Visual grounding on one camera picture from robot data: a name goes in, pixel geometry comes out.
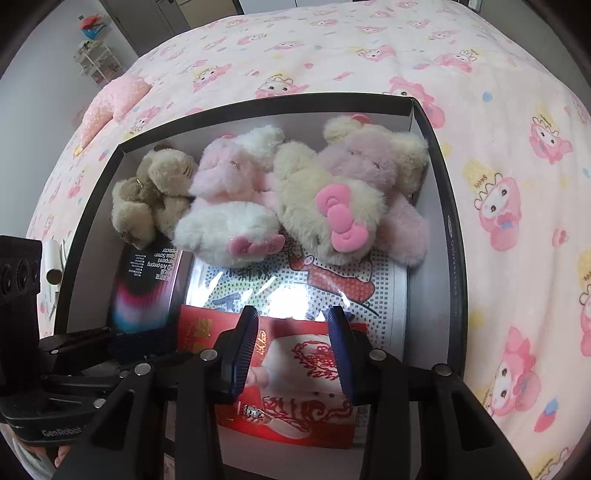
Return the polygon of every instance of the floor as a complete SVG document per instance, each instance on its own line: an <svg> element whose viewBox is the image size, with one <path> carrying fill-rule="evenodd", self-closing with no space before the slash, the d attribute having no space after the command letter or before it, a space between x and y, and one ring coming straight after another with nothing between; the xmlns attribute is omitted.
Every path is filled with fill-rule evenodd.
<svg viewBox="0 0 591 480"><path fill-rule="evenodd" d="M522 0L482 0L481 17L521 45L591 111L591 87L552 29Z"/></svg>

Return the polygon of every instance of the brown teddy bear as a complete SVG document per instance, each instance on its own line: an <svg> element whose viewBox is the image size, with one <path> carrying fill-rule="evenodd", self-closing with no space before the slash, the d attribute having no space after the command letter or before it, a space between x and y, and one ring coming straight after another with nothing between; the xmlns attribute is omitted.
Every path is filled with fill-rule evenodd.
<svg viewBox="0 0 591 480"><path fill-rule="evenodd" d="M191 205L189 187L196 171L193 157L167 145L148 152L136 176L113 188L111 221L117 233L137 249L147 247L156 230L172 240Z"/></svg>

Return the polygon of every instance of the pink bedsheet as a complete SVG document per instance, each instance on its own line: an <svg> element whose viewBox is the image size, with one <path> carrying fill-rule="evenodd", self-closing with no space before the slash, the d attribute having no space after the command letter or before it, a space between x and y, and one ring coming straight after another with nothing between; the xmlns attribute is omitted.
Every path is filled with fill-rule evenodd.
<svg viewBox="0 0 591 480"><path fill-rule="evenodd" d="M225 18L130 69L154 87L79 157L70 140L28 235L70 239L122 141L173 119L302 92L415 96L435 129L462 226L465 380L535 479L591 417L591 118L521 47L459 4L366 1ZM40 325L50 335L40 296Z"/></svg>

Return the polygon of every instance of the red envelope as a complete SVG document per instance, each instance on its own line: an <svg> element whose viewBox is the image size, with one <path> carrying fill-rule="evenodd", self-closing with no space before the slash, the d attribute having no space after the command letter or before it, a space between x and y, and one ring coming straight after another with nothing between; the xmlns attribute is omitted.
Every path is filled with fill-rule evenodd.
<svg viewBox="0 0 591 480"><path fill-rule="evenodd" d="M198 353L236 326L237 313L183 305L178 348ZM353 328L365 332L362 323ZM343 395L326 322L259 317L246 387L234 405L216 406L217 422L277 442L348 448L357 409Z"/></svg>

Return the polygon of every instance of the pink pillow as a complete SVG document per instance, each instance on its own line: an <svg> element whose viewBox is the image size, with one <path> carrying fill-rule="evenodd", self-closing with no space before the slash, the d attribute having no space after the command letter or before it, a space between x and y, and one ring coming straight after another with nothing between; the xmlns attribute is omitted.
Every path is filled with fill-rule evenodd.
<svg viewBox="0 0 591 480"><path fill-rule="evenodd" d="M130 74L106 85L96 94L84 114L80 127L80 144L75 154L80 154L111 119L121 122L151 88L143 78Z"/></svg>

